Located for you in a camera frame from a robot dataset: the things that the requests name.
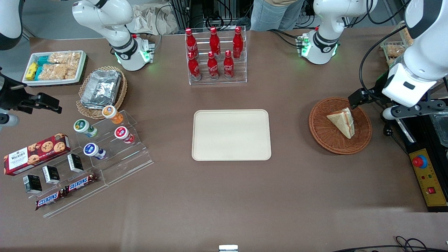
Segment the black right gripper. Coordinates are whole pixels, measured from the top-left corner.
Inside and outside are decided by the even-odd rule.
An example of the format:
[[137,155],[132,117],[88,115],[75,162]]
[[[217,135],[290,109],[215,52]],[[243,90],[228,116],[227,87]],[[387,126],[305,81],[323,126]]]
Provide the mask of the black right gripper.
[[27,93],[25,87],[27,85],[13,80],[2,73],[1,91],[0,91],[0,108],[3,110],[15,110],[24,113],[33,113],[34,110],[48,110],[54,113],[62,113],[62,107],[54,108],[48,105],[59,105],[59,100],[46,93],[38,93],[35,95],[36,104],[29,105],[32,94]]

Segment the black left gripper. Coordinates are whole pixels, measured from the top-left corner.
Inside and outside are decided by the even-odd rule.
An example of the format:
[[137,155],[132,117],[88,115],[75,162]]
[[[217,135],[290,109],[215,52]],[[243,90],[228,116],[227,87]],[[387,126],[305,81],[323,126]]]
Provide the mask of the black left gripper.
[[354,93],[348,97],[350,108],[354,110],[365,103],[375,103],[376,105],[386,105],[389,103],[390,99],[382,93],[382,90],[387,83],[388,74],[389,72],[384,72],[377,78],[375,85],[372,88],[372,92],[366,92],[363,88],[354,91]]

